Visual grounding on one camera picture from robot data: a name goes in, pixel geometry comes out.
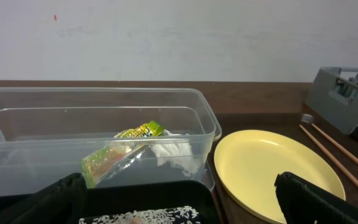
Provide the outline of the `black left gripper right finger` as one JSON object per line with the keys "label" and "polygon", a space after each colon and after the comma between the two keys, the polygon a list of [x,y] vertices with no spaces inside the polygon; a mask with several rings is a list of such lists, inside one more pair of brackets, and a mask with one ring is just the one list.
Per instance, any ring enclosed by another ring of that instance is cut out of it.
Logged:
{"label": "black left gripper right finger", "polygon": [[275,179],[278,204],[288,224],[358,224],[358,208],[291,173]]}

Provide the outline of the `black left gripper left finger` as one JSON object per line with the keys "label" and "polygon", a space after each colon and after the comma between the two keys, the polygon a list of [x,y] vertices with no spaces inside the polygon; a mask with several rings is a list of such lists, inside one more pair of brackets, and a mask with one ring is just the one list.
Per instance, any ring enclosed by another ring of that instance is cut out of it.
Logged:
{"label": "black left gripper left finger", "polygon": [[33,194],[0,197],[0,224],[78,223],[86,196],[84,177],[73,173]]}

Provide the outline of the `yellow plate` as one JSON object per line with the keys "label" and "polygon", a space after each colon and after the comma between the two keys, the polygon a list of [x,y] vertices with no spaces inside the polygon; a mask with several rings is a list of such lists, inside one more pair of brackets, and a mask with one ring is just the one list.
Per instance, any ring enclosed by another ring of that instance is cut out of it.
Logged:
{"label": "yellow plate", "polygon": [[269,223],[284,223],[275,194],[277,175],[291,172],[345,199],[343,184],[317,153],[281,134],[242,130],[220,140],[214,165],[228,194],[245,210]]}

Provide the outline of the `green snack wrapper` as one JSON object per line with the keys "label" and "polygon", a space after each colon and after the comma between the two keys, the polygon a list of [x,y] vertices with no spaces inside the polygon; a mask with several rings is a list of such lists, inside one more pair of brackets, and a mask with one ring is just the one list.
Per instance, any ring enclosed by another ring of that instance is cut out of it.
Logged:
{"label": "green snack wrapper", "polygon": [[[114,138],[146,138],[161,136],[164,128],[156,121],[150,121],[134,129],[123,130]],[[81,170],[88,188],[95,188],[102,180],[116,174],[119,163],[139,152],[145,144],[130,143],[126,146],[106,144],[81,160]]]}

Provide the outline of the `white napkin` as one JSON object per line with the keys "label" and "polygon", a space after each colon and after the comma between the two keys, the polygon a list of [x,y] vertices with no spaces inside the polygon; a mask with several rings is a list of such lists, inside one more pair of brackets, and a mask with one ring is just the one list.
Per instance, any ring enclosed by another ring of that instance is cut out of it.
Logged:
{"label": "white napkin", "polygon": [[157,165],[162,166],[167,162],[171,168],[180,169],[186,177],[196,175],[204,164],[203,157],[193,154],[190,143],[154,144],[152,152],[157,158]]}

